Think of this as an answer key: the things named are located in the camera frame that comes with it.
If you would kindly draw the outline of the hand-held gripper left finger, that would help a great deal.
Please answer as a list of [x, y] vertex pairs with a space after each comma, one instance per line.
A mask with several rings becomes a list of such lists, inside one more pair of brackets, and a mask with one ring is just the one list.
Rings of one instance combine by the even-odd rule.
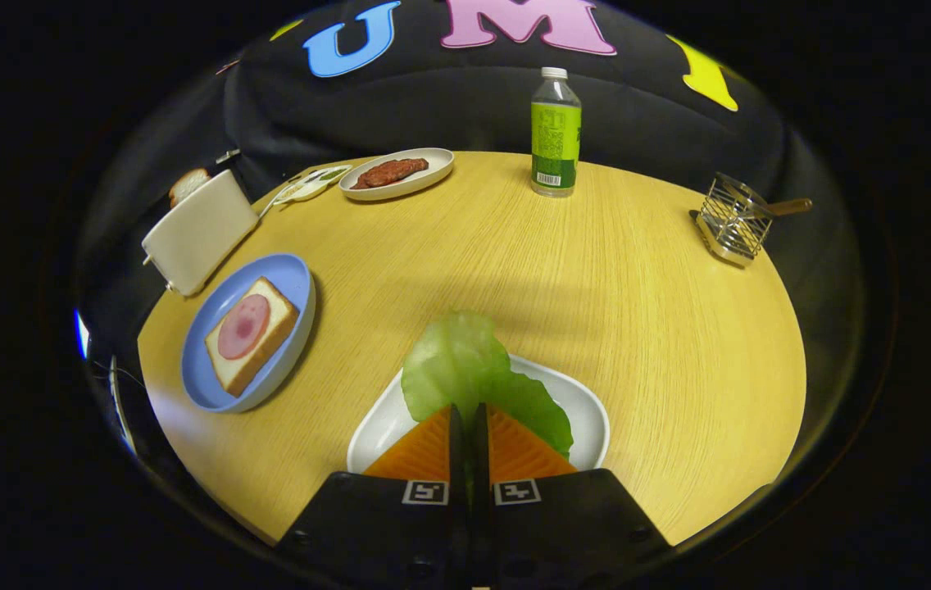
[[277, 550], [337, 589], [466, 589], [462, 419], [436, 411], [364, 473], [331, 474]]

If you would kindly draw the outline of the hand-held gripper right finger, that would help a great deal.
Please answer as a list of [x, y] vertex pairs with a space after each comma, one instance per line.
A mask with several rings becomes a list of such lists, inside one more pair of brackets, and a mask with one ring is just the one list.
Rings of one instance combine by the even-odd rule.
[[480, 406], [470, 574], [491, 589], [624, 589], [671, 556], [663, 534], [610, 470], [578, 470], [532, 429]]

